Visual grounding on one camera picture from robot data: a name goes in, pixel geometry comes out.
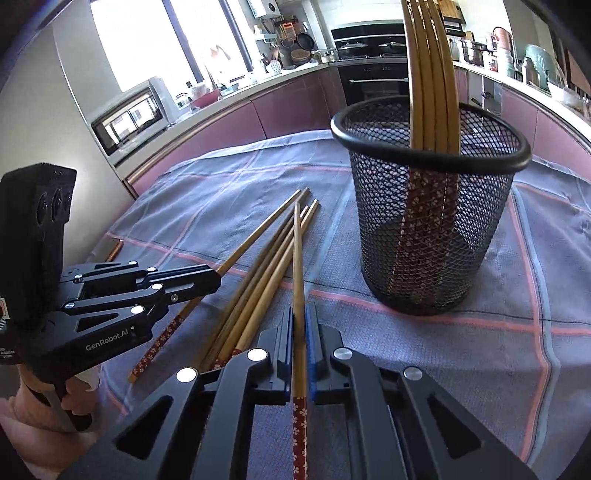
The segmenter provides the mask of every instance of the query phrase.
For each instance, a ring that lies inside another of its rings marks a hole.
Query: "pink cabinet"
[[[533,148],[538,109],[520,98],[517,93],[503,88],[501,111],[503,120],[519,130]]]
[[[340,81],[339,69],[329,67],[320,72],[320,82],[324,90],[324,98],[326,106],[329,110],[330,117],[334,117],[341,110],[347,107],[347,100],[345,99],[345,91],[343,84]]]
[[[220,148],[237,147],[265,138],[254,105],[249,102],[193,135],[133,182],[132,187],[141,195],[160,175],[177,163]]]
[[[320,75],[308,74],[251,98],[267,138],[330,128]]]
[[[468,72],[456,69],[457,98],[462,103],[468,103]]]
[[[568,167],[591,181],[591,154],[570,132],[540,110],[532,150],[534,155]]]

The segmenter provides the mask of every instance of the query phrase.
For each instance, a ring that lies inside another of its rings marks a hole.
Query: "built-in oven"
[[[408,95],[408,65],[406,58],[401,60],[339,66],[347,105],[388,95]]]

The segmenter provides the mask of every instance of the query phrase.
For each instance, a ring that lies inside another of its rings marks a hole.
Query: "red patterned chopstick handle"
[[[178,327],[180,327],[184,321],[185,319],[183,317],[177,315],[173,321],[168,324],[166,329],[159,335],[148,351],[144,353],[144,356],[132,370],[131,374],[129,375],[130,382],[135,382],[138,377],[144,373],[144,370],[148,368],[149,364],[152,363],[152,360],[154,360],[154,357],[158,354],[160,349],[164,346],[168,339],[172,337],[173,333],[176,332]]]
[[[219,370],[220,368],[223,368],[226,366],[226,364],[232,360],[232,358],[234,358],[237,355],[240,355],[242,353],[242,350],[239,350],[238,348],[235,348],[234,350],[232,350],[232,354],[230,356],[229,360],[220,360],[219,358],[216,360],[216,362],[213,364],[213,369],[214,370]]]
[[[294,480],[308,478],[308,420],[305,398],[294,398]]]

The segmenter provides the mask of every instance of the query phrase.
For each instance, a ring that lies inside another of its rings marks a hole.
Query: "wire basket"
[[[459,155],[410,145],[408,96],[371,99],[337,114],[349,150],[361,234],[361,270],[374,295],[403,313],[460,303],[501,218],[513,175],[531,159],[519,132],[460,104]]]

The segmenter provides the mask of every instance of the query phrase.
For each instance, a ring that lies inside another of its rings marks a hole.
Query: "basket rim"
[[[349,151],[374,157],[381,161],[404,165],[411,168],[422,168],[439,173],[456,173],[471,175],[504,175],[523,170],[531,160],[531,146],[524,135],[502,118],[477,106],[460,102],[460,110],[471,111],[485,116],[509,130],[520,143],[517,152],[498,157],[479,157],[471,155],[456,155],[449,153],[435,153],[430,150],[416,150],[410,147],[397,147],[381,140],[370,140],[356,137],[343,127],[343,120],[354,110],[371,103],[384,100],[410,101],[408,95],[391,95],[372,98],[354,103],[337,113],[330,121],[333,137]]]

